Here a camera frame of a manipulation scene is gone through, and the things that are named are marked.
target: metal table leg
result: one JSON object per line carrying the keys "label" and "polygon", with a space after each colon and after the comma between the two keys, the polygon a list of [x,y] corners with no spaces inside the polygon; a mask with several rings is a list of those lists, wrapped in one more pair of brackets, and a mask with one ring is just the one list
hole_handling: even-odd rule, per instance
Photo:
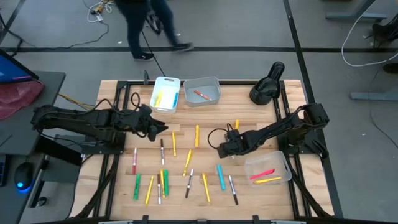
{"label": "metal table leg", "polygon": [[[362,15],[376,0],[363,0],[359,6],[352,13],[340,13],[340,12],[331,12],[326,14],[327,19],[357,19]],[[376,13],[365,13],[362,19],[375,19],[375,20],[383,20],[387,19],[385,14],[376,14]]]}
{"label": "metal table leg", "polygon": [[351,93],[352,100],[398,101],[398,87],[385,93]]}

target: monitor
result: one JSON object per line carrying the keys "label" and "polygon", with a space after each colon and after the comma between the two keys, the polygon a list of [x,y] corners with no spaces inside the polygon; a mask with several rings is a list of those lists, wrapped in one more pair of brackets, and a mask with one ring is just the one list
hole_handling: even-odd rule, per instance
{"label": "monitor", "polygon": [[39,77],[0,49],[0,84],[38,80]]}

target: pink marker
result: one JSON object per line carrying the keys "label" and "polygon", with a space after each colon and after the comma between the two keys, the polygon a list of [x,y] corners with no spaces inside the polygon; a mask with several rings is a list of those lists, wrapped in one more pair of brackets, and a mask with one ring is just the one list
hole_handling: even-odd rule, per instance
{"label": "pink marker", "polygon": [[137,148],[134,148],[134,160],[132,161],[132,174],[136,174],[137,169]]}
{"label": "pink marker", "polygon": [[262,177],[263,175],[273,174],[274,172],[275,172],[275,169],[267,170],[267,171],[265,171],[265,172],[263,172],[263,173],[261,173],[261,174],[259,174],[259,175],[255,175],[255,176],[250,177],[250,179],[251,179],[251,180],[252,180],[252,179],[256,179],[256,178]]}

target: red pen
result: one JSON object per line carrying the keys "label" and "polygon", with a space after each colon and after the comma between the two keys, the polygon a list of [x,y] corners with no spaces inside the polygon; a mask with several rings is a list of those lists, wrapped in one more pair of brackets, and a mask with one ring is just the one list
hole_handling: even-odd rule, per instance
{"label": "red pen", "polygon": [[132,174],[136,174],[137,169],[137,148],[134,148],[134,159],[132,161]]}
{"label": "red pen", "polygon": [[198,90],[195,90],[194,92],[195,92],[197,95],[203,97],[203,98],[206,99],[206,100],[212,100],[212,99],[210,99],[210,97],[204,95],[203,93],[199,92]]}
{"label": "red pen", "polygon": [[265,171],[265,172],[262,172],[261,174],[254,175],[254,176],[250,177],[250,179],[251,179],[251,180],[252,180],[252,179],[256,179],[256,178],[262,177],[263,175],[269,175],[269,174],[272,174],[272,173],[274,173],[274,172],[275,172],[275,169],[267,170],[267,171]]}

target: green marker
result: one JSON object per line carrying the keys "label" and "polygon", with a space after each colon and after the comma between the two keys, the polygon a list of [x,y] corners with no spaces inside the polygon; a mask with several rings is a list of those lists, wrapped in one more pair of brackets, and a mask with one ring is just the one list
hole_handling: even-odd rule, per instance
{"label": "green marker", "polygon": [[164,170],[164,194],[169,196],[169,172]]}
{"label": "green marker", "polygon": [[141,181],[141,174],[136,175],[136,188],[134,189],[134,200],[138,200],[139,182]]}

